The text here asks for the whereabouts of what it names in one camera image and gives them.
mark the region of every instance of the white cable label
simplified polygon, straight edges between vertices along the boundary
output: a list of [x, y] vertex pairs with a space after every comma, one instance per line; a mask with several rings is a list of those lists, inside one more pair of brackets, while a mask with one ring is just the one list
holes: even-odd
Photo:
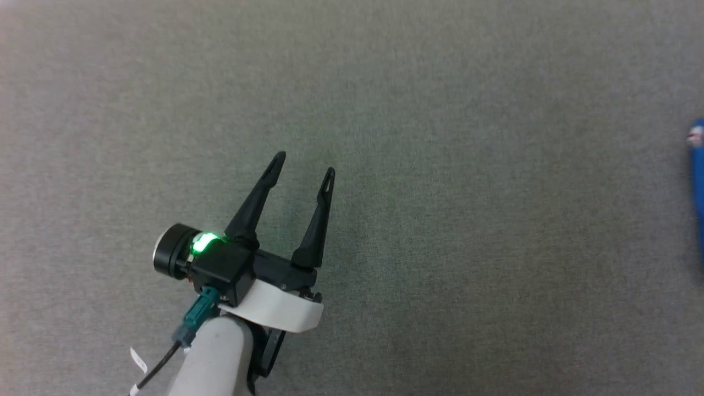
[[130, 347], [130, 354], [132, 355], [132, 360], [134, 360], [134, 362], [137, 364], [137, 366], [139, 366], [142, 369], [142, 371], [146, 374], [146, 363], [144, 363], [144, 360], [142, 360], [142, 358], [139, 357], [139, 355], [135, 352], [134, 349], [132, 349], [132, 347]]

